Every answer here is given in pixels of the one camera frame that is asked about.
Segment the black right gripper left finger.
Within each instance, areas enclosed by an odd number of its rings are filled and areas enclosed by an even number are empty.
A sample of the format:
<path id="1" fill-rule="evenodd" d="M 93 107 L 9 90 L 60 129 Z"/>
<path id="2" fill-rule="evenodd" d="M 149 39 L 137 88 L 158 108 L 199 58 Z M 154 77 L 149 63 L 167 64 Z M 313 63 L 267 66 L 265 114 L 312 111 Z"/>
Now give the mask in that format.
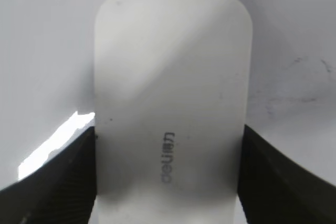
<path id="1" fill-rule="evenodd" d="M 96 195 L 91 126 L 41 168 L 1 190 L 1 223 L 88 223 Z"/>

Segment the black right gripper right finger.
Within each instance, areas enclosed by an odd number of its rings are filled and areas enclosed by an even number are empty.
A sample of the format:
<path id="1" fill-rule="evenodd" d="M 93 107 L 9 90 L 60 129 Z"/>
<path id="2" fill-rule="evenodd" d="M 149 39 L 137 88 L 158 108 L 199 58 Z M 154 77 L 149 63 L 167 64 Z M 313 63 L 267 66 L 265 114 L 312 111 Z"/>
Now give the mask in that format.
<path id="1" fill-rule="evenodd" d="M 238 197 L 247 223 L 335 223 L 335 186 L 244 128 Z"/>

